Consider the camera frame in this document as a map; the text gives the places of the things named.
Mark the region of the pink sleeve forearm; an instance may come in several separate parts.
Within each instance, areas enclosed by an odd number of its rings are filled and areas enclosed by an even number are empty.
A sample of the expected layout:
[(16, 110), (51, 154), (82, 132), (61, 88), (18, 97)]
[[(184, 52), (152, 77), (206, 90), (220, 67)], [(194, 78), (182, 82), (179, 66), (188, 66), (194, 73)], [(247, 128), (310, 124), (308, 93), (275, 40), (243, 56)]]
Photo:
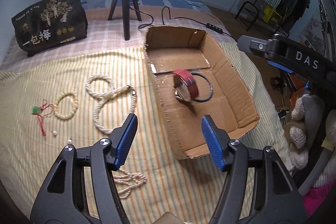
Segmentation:
[(310, 217), (322, 204), (334, 183), (335, 181), (332, 181), (319, 188), (310, 188), (307, 194), (303, 196), (302, 200), (308, 217)]

